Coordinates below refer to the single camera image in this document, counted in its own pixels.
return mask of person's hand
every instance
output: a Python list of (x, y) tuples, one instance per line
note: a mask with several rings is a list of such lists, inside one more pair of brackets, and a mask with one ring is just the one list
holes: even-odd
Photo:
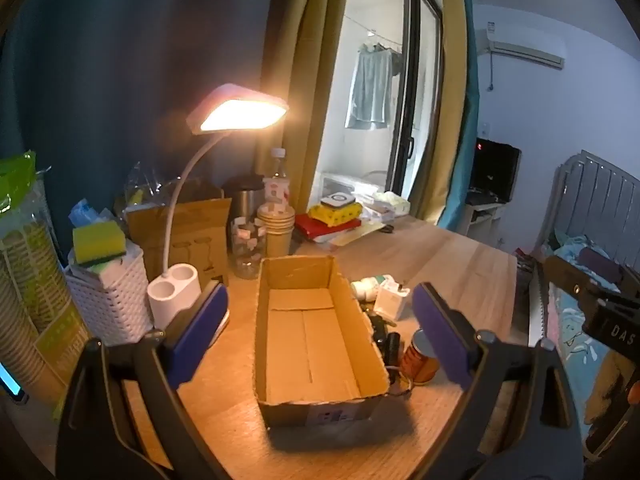
[(627, 399), (629, 404), (640, 404), (640, 381), (631, 387)]

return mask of metal headboard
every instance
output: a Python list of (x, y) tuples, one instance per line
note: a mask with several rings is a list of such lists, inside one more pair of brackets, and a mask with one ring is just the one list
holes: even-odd
[(553, 229), (586, 235), (619, 264), (640, 270), (640, 180), (589, 152), (556, 171), (538, 244)]

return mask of phone screen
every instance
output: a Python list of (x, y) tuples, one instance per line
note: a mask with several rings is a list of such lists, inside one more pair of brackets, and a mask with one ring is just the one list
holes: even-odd
[(7, 392), (7, 394), (15, 401), (22, 402), (24, 400), (25, 392), (20, 387), (11, 374), (0, 363), (0, 384)]

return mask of wooden table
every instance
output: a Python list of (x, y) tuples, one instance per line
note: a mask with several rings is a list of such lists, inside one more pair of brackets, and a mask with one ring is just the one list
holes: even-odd
[[(319, 251), (305, 244), (297, 253)], [(350, 280), (391, 274), (413, 287), (429, 281), (476, 328), (506, 339), (513, 313), (516, 260), (469, 238), (412, 218), (393, 234), (373, 233), (334, 253)], [(370, 420), (314, 428), (264, 427), (252, 390), (257, 281), (231, 277), (230, 322), (179, 395), (213, 453), (235, 479), (405, 479), (444, 427), (461, 390), (439, 372), (409, 399), (383, 399)], [(411, 316), (398, 330), (407, 341)], [(136, 384), (128, 384), (145, 447), (168, 462)]]

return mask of sponge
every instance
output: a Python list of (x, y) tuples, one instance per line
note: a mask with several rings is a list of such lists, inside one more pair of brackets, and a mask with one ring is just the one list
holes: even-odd
[(74, 229), (76, 263), (91, 266), (108, 262), (127, 253), (122, 229), (114, 222), (96, 222)]

